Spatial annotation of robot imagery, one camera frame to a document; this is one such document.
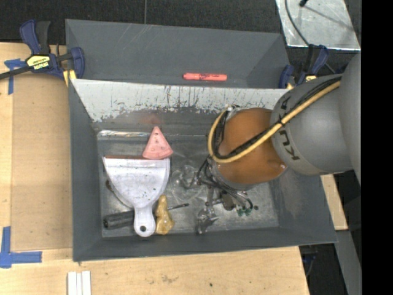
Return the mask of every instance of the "white object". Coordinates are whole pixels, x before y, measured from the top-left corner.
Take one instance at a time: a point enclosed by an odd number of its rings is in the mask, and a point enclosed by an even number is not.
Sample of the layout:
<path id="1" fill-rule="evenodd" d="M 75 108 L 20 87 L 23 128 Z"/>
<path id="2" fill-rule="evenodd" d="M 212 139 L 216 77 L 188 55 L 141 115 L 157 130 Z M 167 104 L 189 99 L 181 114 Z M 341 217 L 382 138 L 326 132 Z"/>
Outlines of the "white object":
<path id="1" fill-rule="evenodd" d="M 344 0 L 309 0 L 300 7 L 301 0 L 287 0 L 289 12 L 297 28 L 310 44 L 329 49 L 360 50 L 351 17 Z M 285 0 L 276 0 L 288 46 L 306 47 L 289 20 Z"/>
<path id="2" fill-rule="evenodd" d="M 67 274 L 68 295 L 91 295 L 90 271 L 68 272 Z"/>
<path id="3" fill-rule="evenodd" d="M 155 232 L 153 204 L 165 190 L 170 159 L 145 160 L 103 157 L 114 193 L 128 207 L 134 208 L 134 229 L 142 237 Z"/>

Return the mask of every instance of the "yellow object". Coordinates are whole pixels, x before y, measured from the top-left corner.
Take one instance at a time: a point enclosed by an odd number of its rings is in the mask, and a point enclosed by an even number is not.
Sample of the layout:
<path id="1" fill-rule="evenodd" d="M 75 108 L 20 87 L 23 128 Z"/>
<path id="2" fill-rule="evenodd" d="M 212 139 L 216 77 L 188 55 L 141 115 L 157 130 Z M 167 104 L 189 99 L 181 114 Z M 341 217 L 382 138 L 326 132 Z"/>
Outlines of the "yellow object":
<path id="1" fill-rule="evenodd" d="M 77 79 L 75 71 L 74 70 L 65 70 L 63 72 L 64 80 L 66 81 L 66 85 L 68 87 L 68 79 Z"/>
<path id="2" fill-rule="evenodd" d="M 155 215 L 157 217 L 155 232 L 159 235 L 166 235 L 174 226 L 174 221 L 168 212 L 168 202 L 166 201 L 166 195 L 161 195 L 158 199 Z"/>
<path id="3" fill-rule="evenodd" d="M 306 76 L 306 82 L 316 79 L 316 76 Z"/>
<path id="4" fill-rule="evenodd" d="M 286 124 L 288 121 L 290 121 L 293 117 L 295 117 L 297 114 L 302 112 L 304 109 L 306 109 L 308 106 L 313 104 L 315 101 L 323 97 L 324 95 L 330 93 L 332 90 L 337 89 L 340 86 L 340 81 L 333 83 L 332 85 L 326 87 L 325 89 L 321 90 L 320 92 L 316 93 L 314 96 L 312 96 L 310 99 L 305 101 L 303 104 L 295 108 L 293 111 L 290 113 L 286 114 L 282 119 L 281 123 L 275 124 L 272 126 L 272 128 L 266 132 L 257 142 L 255 142 L 253 145 L 251 145 L 249 148 L 245 149 L 243 152 L 240 152 L 237 155 L 234 155 L 228 159 L 219 159 L 217 156 L 214 155 L 214 152 L 212 150 L 212 140 L 213 140 L 213 135 L 216 130 L 216 127 L 218 123 L 220 122 L 222 116 L 224 113 L 227 111 L 228 108 L 226 108 L 220 116 L 214 121 L 213 126 L 210 129 L 209 135 L 208 135 L 208 150 L 209 154 L 212 157 L 213 160 L 215 160 L 217 163 L 232 163 L 243 156 L 247 155 L 248 153 L 252 152 L 254 149 L 256 149 L 258 146 L 260 146 L 263 142 L 265 142 L 267 139 L 269 139 L 271 136 L 273 136 L 284 124 Z"/>

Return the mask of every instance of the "white dustpan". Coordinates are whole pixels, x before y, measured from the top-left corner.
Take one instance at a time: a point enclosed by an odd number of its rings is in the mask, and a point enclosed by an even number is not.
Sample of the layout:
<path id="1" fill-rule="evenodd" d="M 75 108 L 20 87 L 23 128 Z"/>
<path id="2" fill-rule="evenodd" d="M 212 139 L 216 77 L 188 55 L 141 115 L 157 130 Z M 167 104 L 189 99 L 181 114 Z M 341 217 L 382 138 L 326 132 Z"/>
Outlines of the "white dustpan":
<path id="1" fill-rule="evenodd" d="M 115 195 L 134 208 L 134 229 L 148 237 L 155 231 L 152 206 L 164 192 L 169 178 L 170 160 L 127 159 L 103 157 L 106 173 Z"/>

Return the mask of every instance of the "yellow clamp label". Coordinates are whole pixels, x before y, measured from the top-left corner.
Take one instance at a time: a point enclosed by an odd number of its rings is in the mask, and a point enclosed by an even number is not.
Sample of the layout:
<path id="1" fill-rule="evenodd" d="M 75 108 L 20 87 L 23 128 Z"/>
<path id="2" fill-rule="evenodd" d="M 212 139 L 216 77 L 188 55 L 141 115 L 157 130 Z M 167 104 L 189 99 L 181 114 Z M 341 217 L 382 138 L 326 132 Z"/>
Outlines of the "yellow clamp label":
<path id="1" fill-rule="evenodd" d="M 26 60 L 26 64 L 33 67 L 34 70 L 46 68 L 49 66 L 50 57 L 35 55 Z"/>

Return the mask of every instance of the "dirt stain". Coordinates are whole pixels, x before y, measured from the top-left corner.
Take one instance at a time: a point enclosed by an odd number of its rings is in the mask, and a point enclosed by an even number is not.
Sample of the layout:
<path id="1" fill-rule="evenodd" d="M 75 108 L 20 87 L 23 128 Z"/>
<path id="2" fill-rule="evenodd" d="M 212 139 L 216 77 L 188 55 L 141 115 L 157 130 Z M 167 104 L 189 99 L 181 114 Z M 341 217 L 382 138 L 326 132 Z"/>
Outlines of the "dirt stain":
<path id="1" fill-rule="evenodd" d="M 167 275 L 163 275 L 163 276 L 162 276 L 162 282 L 166 282 L 166 283 L 170 284 L 170 283 L 172 283 L 172 282 L 175 282 L 178 278 L 179 278 L 179 277 L 176 277 L 176 278 L 168 278 Z"/>

